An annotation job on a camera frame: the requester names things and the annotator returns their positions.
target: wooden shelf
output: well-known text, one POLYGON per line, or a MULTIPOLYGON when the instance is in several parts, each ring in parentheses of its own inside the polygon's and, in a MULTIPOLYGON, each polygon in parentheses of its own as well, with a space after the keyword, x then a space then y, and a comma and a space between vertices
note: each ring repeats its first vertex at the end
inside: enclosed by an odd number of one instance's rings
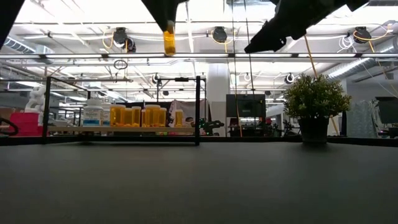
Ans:
POLYGON ((195 132, 195 128, 55 127, 55 126, 49 126, 49 131, 193 133, 193 132, 195 132))

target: label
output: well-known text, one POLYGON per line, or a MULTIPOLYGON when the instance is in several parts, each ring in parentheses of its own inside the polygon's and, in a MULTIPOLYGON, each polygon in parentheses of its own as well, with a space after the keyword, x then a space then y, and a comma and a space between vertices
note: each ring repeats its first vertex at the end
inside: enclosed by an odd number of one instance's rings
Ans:
POLYGON ((111 112, 104 111, 103 117, 102 117, 103 126, 109 126, 111 124, 110 120, 111 120, 111 112))
POLYGON ((85 109, 83 113, 83 126, 101 126, 103 110, 85 109))

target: black table surface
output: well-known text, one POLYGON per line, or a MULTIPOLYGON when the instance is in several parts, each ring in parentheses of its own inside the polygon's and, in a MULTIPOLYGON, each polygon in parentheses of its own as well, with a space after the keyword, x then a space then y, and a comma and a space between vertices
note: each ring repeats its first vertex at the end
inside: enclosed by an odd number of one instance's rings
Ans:
POLYGON ((398 149, 0 147, 0 223, 398 223, 398 149))

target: pink box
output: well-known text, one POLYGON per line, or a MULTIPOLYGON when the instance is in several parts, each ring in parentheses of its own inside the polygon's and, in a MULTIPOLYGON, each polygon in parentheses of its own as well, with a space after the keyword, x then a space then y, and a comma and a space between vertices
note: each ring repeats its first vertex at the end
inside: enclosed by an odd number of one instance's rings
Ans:
POLYGON ((39 126, 38 113, 13 113, 10 121, 13 122, 19 129, 16 136, 41 136, 43 127, 39 126))

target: black plant pot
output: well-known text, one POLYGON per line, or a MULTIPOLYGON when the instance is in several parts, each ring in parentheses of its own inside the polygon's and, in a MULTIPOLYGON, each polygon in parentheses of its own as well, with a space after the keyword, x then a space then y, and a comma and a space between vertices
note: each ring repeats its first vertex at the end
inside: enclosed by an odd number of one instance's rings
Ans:
POLYGON ((329 118, 299 119, 304 143, 326 144, 329 118))

